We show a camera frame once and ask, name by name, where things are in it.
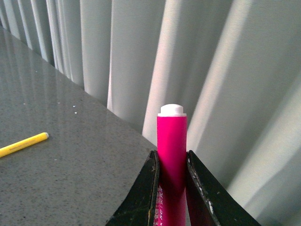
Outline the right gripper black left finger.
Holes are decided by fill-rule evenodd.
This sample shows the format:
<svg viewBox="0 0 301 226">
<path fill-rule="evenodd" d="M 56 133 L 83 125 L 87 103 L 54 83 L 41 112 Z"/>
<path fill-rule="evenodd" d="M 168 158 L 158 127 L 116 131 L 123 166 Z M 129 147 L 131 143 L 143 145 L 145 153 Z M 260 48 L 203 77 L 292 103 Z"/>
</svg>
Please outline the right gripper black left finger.
<svg viewBox="0 0 301 226">
<path fill-rule="evenodd" d="M 106 222 L 107 226 L 152 226 L 155 218 L 160 164 L 150 151 L 124 201 Z"/>
</svg>

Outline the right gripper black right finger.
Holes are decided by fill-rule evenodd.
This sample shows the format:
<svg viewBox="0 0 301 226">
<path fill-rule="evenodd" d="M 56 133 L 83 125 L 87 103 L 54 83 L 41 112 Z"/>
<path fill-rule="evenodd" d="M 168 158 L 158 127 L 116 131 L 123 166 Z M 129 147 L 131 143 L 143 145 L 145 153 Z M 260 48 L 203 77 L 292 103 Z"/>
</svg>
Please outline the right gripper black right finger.
<svg viewBox="0 0 301 226">
<path fill-rule="evenodd" d="M 196 154 L 187 152 L 186 199 L 192 226 L 259 226 Z"/>
</svg>

